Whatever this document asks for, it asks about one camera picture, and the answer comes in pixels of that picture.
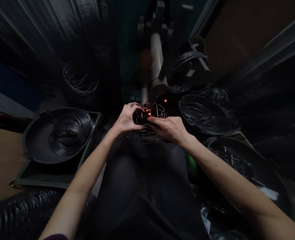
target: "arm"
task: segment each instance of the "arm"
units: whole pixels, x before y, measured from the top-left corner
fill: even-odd
[[[39,240],[53,234],[63,234],[69,240],[74,239],[85,202],[103,168],[114,140],[121,133],[143,129],[143,126],[135,125],[132,120],[133,113],[138,109],[142,108],[137,103],[124,105],[114,126],[75,174]]]
[[[195,159],[263,239],[295,239],[295,223],[255,185],[190,135],[180,117],[148,120],[160,127],[155,129],[159,135],[177,143]]]

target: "person's left hand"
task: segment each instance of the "person's left hand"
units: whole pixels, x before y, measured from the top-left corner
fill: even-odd
[[[138,103],[129,103],[124,105],[119,118],[117,119],[112,128],[118,131],[119,133],[143,130],[144,126],[136,125],[133,122],[132,116],[136,110],[144,111]]]

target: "black metal bowl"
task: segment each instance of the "black metal bowl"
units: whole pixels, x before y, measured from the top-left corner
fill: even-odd
[[[60,117],[71,109],[75,108],[60,108],[53,111],[45,111],[39,115],[37,119],[32,121],[23,133],[22,149],[24,156],[27,159],[38,163],[55,164],[65,162],[76,156],[87,144],[88,140],[93,134],[94,128],[91,130],[87,140],[72,156],[60,156],[56,154],[50,147],[49,139],[54,125],[58,122]],[[94,112],[88,112],[90,117],[95,121],[98,117]]]

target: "forearm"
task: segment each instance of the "forearm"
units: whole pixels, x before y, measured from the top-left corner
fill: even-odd
[[[118,132],[111,129],[85,160],[58,203],[39,239],[57,233],[64,234],[68,239],[74,239],[85,202],[117,136]]]
[[[255,214],[266,214],[266,208],[278,208],[256,186],[203,146],[194,136],[190,135],[185,143],[185,150],[223,195],[241,212],[254,211]],[[282,211],[280,213],[272,211],[272,213],[284,214]]]
[[[90,154],[77,171],[67,191],[85,195],[90,193],[117,136],[118,132],[114,129],[111,129],[106,134],[102,142],[96,147],[96,149]]]
[[[182,142],[182,147],[263,238],[288,239],[295,236],[295,223],[285,213],[259,188],[203,146],[194,136],[188,135]]]

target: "person's right hand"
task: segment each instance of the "person's right hand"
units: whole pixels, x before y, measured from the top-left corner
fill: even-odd
[[[160,128],[158,129],[154,125],[150,125],[161,137],[170,140],[178,145],[182,145],[190,134],[185,129],[182,119],[180,117],[168,117],[168,118],[156,118],[151,117],[147,120]]]

